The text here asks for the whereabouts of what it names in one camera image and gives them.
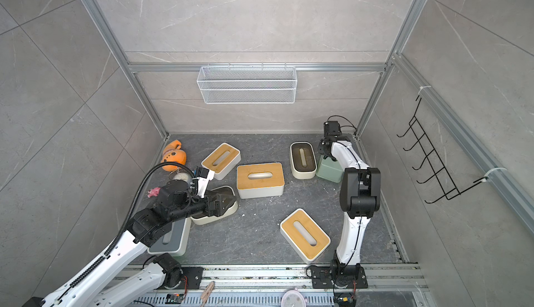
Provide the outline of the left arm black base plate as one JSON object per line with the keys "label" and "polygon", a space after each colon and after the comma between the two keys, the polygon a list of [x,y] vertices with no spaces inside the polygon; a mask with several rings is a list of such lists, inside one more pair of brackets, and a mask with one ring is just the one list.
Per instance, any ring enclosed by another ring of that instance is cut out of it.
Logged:
{"label": "left arm black base plate", "polygon": [[167,290],[198,290],[203,278],[203,267],[183,267],[178,274],[171,276],[169,283],[164,287]]}

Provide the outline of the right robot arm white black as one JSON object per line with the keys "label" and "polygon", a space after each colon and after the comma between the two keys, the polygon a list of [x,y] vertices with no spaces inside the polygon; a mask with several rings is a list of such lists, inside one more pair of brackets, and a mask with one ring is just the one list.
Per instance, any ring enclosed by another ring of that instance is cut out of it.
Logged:
{"label": "right robot arm white black", "polygon": [[318,145],[323,158],[338,162],[343,170],[339,205],[343,212],[342,237],[332,260],[334,276],[357,276],[367,226],[380,209],[381,172],[357,154],[338,121],[323,124]]}

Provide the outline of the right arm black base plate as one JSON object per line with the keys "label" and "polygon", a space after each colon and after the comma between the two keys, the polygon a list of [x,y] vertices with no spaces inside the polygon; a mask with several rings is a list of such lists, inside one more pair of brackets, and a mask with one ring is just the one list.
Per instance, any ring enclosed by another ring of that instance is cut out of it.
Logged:
{"label": "right arm black base plate", "polygon": [[333,266],[310,265],[305,274],[311,279],[314,289],[367,289],[367,275],[360,265],[350,265],[335,269]]}

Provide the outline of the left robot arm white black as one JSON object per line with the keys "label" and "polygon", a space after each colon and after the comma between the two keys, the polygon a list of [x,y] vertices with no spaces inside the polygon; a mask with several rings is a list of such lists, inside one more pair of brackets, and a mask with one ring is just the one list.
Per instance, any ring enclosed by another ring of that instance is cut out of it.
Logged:
{"label": "left robot arm white black", "polygon": [[126,306],[161,286],[176,288],[182,266],[168,253],[157,256],[146,269],[112,288],[108,284],[139,255],[144,254],[174,222],[191,216],[222,217],[236,204],[228,191],[206,191],[183,180],[161,187],[150,206],[133,215],[122,233],[75,277],[46,297],[32,297],[26,306]]}

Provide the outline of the green tissue box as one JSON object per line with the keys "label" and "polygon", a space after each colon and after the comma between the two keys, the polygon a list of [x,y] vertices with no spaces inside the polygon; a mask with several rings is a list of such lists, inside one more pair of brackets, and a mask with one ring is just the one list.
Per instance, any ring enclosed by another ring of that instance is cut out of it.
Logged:
{"label": "green tissue box", "polygon": [[316,176],[333,183],[340,183],[343,178],[344,169],[338,161],[320,156]]}

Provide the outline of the small bamboo lid tissue box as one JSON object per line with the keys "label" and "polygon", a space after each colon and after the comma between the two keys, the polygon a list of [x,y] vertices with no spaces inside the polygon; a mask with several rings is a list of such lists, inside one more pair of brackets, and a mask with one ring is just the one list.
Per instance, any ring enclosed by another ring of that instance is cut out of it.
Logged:
{"label": "small bamboo lid tissue box", "polygon": [[216,180],[222,180],[240,161],[241,151],[228,143],[222,143],[201,162],[201,165],[213,171]]}

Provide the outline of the large bamboo lid tissue box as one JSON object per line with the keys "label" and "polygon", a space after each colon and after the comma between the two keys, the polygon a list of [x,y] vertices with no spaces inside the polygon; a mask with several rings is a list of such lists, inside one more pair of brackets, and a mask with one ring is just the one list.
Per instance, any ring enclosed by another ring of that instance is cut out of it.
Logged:
{"label": "large bamboo lid tissue box", "polygon": [[285,189],[282,164],[272,162],[238,166],[236,187],[241,199],[280,197]]}

